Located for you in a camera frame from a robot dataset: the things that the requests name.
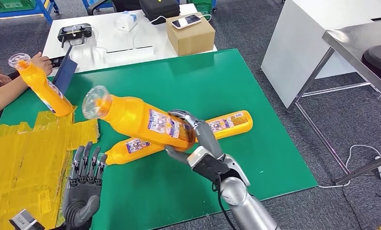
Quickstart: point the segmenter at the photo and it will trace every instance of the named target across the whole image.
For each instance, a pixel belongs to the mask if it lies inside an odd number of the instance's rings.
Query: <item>white desk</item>
[[[57,39],[59,30],[65,26],[89,23],[93,27],[92,37],[87,38],[85,44],[73,47],[70,53],[71,59],[78,63],[75,72],[177,57],[178,55],[168,40],[165,23],[159,25],[150,24],[149,20],[144,17],[143,11],[133,12],[137,14],[137,25],[130,32],[117,30],[116,21],[121,13],[54,20],[45,43],[43,55],[49,58],[64,56],[69,48],[69,43],[65,42],[64,48],[61,48],[61,43]],[[197,10],[193,4],[180,5],[181,15],[196,12]],[[112,52],[133,48],[133,37],[136,47],[153,46],[155,55],[153,57],[141,57],[141,54],[139,54],[118,63],[105,62],[104,53],[106,51]]]
[[[326,30],[379,17],[381,0],[287,0],[261,65],[284,105],[293,105],[328,51]],[[356,70],[335,52],[316,78],[350,72]]]

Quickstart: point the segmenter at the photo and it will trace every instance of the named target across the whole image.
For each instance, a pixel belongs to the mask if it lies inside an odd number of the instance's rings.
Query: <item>stainless steel table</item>
[[[302,113],[305,119],[309,122],[312,129],[316,132],[316,134],[319,136],[322,142],[326,145],[327,149],[333,155],[339,166],[346,173],[344,177],[336,180],[336,184],[344,184],[356,176],[359,176],[363,173],[377,168],[378,166],[381,166],[381,158],[350,172],[347,166],[337,155],[336,151],[327,141],[325,136],[317,128],[316,124],[311,120],[309,115],[299,104],[299,99],[302,97],[319,95],[323,93],[335,92],[366,85],[372,86],[375,90],[381,93],[381,79],[374,72],[372,72],[364,63],[361,62],[362,55],[367,49],[373,46],[381,45],[381,21],[348,26],[341,29],[327,30],[323,34],[322,38],[326,43],[330,45],[330,48],[323,56],[322,60],[319,62],[313,73],[310,75],[309,79],[307,80],[301,91],[296,96],[294,100],[294,105],[299,109],[299,111]],[[309,85],[314,81],[320,70],[323,68],[323,66],[326,64],[326,62],[329,60],[329,58],[335,51],[338,52],[342,57],[344,57],[344,59],[347,60],[347,62],[349,62],[357,70],[360,76],[364,79],[364,82],[315,92],[306,92]]]

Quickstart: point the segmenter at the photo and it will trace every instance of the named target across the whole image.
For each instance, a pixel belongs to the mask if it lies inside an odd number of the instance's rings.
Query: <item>green mat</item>
[[[66,97],[83,121],[81,103],[90,88],[104,85],[116,96],[134,96],[163,110],[184,109],[209,119],[250,112],[251,131],[220,140],[242,166],[259,199],[317,185],[239,52],[235,49],[75,74]],[[0,124],[34,125],[45,105],[31,90],[6,107]],[[98,145],[109,150],[127,136],[100,121]],[[105,170],[101,207],[93,230],[144,230],[220,211],[211,183],[159,152]]]

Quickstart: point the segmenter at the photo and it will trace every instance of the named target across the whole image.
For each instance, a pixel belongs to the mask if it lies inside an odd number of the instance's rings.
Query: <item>yellow bottle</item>
[[[216,139],[222,139],[248,132],[253,127],[253,120],[246,110],[234,112],[206,121]],[[129,138],[115,144],[105,152],[106,164],[125,164],[163,150],[164,147],[139,138]]]
[[[87,119],[107,121],[117,132],[161,146],[185,150],[195,142],[193,129],[136,97],[116,97],[104,86],[92,88],[83,99],[82,112]]]
[[[73,111],[68,99],[47,79],[44,70],[31,62],[28,54],[19,53],[11,56],[9,65],[17,69],[23,81],[56,116],[66,116]]]

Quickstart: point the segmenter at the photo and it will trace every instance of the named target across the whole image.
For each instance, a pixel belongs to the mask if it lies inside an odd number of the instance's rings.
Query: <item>yellow tape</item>
[[[72,150],[98,137],[97,120],[73,124],[73,113],[39,112],[33,128],[0,125],[0,230],[12,230],[8,220],[24,208],[55,227]]]

